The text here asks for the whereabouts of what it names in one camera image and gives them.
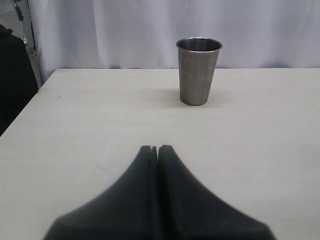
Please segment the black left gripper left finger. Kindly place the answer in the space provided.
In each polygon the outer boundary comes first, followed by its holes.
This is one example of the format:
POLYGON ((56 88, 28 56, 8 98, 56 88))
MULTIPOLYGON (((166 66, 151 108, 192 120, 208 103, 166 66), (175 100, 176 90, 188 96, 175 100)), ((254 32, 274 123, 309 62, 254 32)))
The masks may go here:
POLYGON ((123 175, 83 206, 58 217, 46 240, 157 240, 157 149, 142 146, 123 175))

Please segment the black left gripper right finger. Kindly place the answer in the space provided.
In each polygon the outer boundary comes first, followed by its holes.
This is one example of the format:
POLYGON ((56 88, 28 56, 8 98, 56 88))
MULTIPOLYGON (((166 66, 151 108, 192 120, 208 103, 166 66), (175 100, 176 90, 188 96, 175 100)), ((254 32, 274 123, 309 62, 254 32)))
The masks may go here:
POLYGON ((273 240, 260 222, 208 190, 170 145, 158 152, 160 212, 166 240, 273 240))

